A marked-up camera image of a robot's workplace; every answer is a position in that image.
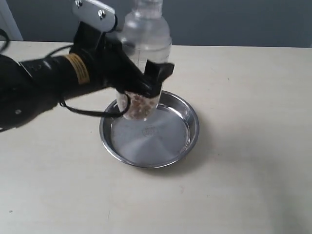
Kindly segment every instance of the table surface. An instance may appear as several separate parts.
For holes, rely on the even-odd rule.
[[[62,43],[14,42],[13,59]],[[64,108],[0,134],[3,234],[312,233],[312,50],[174,46],[164,89],[197,111],[181,162],[114,159],[99,119]],[[114,90],[71,100],[104,109]]]

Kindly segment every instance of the plastic bottle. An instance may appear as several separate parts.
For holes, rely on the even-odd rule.
[[[135,5],[126,18],[118,39],[131,61],[142,71],[147,59],[153,62],[167,62],[172,45],[170,28],[162,16],[163,0],[134,0]],[[126,119],[146,120],[157,108],[159,97],[149,99],[127,93],[131,98]],[[121,111],[127,106],[127,97],[117,93],[117,104]]]

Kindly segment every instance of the seeds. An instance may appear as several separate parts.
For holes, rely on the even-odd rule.
[[[131,99],[131,105],[129,111],[124,115],[126,119],[146,119],[157,107],[159,101],[159,96],[150,99],[134,93],[127,93],[127,95]],[[123,111],[127,107],[127,96],[117,93],[117,104],[120,111]]]

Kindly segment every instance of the stainless steel bowl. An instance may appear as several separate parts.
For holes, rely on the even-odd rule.
[[[106,111],[117,111],[116,101]],[[146,121],[102,118],[100,135],[105,148],[119,161],[160,168],[185,157],[195,146],[199,121],[182,98],[162,91],[158,108]]]

